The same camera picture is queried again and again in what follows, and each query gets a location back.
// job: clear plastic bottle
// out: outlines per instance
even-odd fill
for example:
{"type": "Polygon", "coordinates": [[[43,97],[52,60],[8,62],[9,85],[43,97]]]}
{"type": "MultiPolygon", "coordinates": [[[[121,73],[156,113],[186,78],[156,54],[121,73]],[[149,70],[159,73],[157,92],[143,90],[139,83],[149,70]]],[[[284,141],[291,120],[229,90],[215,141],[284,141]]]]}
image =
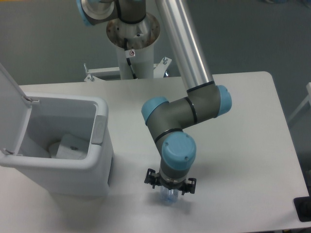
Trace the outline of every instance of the clear plastic bottle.
{"type": "Polygon", "coordinates": [[[173,204],[178,199],[178,189],[171,189],[161,186],[160,199],[166,204],[173,204]]]}

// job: gray floor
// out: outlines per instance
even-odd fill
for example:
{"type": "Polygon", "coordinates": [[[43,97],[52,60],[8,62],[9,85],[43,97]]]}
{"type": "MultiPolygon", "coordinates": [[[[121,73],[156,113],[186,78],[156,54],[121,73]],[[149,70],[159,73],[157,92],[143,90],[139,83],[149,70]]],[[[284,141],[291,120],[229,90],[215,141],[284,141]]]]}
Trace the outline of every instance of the gray floor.
{"type": "MultiPolygon", "coordinates": [[[[106,24],[85,27],[75,2],[0,2],[0,62],[18,84],[81,82],[84,62],[89,68],[117,66],[106,24]]],[[[288,117],[311,82],[311,9],[299,0],[188,3],[212,73],[268,71],[288,117]]],[[[159,18],[153,0],[147,0],[147,7],[159,18]]],[[[174,59],[164,30],[155,62],[163,56],[174,59]]],[[[170,72],[179,74],[175,63],[170,72]]],[[[291,133],[302,166],[311,168],[310,111],[291,133]]]]}

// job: white trash bin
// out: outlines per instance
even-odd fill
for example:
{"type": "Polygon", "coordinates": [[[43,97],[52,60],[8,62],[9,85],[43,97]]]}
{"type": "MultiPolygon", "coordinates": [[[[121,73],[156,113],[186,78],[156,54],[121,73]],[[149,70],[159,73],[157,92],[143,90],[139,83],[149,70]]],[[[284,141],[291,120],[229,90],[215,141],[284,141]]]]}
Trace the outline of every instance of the white trash bin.
{"type": "Polygon", "coordinates": [[[24,93],[1,64],[0,97],[1,166],[16,168],[49,192],[108,193],[113,148],[103,99],[24,93]]]}

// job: black wire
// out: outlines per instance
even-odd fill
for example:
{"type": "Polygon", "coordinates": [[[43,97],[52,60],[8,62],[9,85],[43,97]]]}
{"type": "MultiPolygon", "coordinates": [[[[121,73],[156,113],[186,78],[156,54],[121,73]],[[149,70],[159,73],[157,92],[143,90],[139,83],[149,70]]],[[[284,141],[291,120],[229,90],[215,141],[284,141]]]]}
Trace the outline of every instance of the black wire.
{"type": "MultiPolygon", "coordinates": [[[[126,38],[124,38],[124,51],[127,51],[127,39],[126,38]]],[[[131,60],[130,60],[130,58],[129,57],[127,57],[126,58],[126,61],[127,61],[127,64],[130,66],[130,68],[131,68],[131,72],[132,72],[132,75],[133,75],[133,79],[137,79],[137,76],[136,76],[136,74],[135,74],[135,72],[134,72],[134,70],[133,70],[133,67],[132,67],[132,63],[131,63],[131,60]]]]}

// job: blue joint cap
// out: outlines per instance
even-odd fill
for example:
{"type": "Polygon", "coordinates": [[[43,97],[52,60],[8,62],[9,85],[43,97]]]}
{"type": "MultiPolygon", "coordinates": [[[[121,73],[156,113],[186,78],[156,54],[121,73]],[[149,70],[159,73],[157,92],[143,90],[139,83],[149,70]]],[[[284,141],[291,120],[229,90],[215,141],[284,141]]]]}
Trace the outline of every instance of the blue joint cap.
{"type": "Polygon", "coordinates": [[[92,24],[88,21],[88,19],[86,18],[86,16],[84,15],[84,12],[83,12],[83,9],[82,9],[82,5],[81,5],[81,0],[76,0],[77,2],[77,6],[78,6],[78,10],[79,10],[79,13],[82,17],[82,20],[83,20],[83,23],[86,25],[86,26],[92,26],[92,24]]]}
{"type": "Polygon", "coordinates": [[[145,124],[147,124],[147,120],[151,113],[161,104],[169,102],[165,97],[155,97],[147,102],[144,103],[144,105],[141,108],[142,116],[145,119],[145,124]]]}
{"type": "Polygon", "coordinates": [[[218,85],[217,87],[220,93],[220,107],[217,115],[219,117],[220,115],[230,111],[232,107],[232,99],[230,93],[225,86],[218,85]]]}
{"type": "Polygon", "coordinates": [[[184,132],[174,132],[162,145],[162,159],[174,170],[187,170],[194,162],[196,145],[192,137],[184,132]]]}

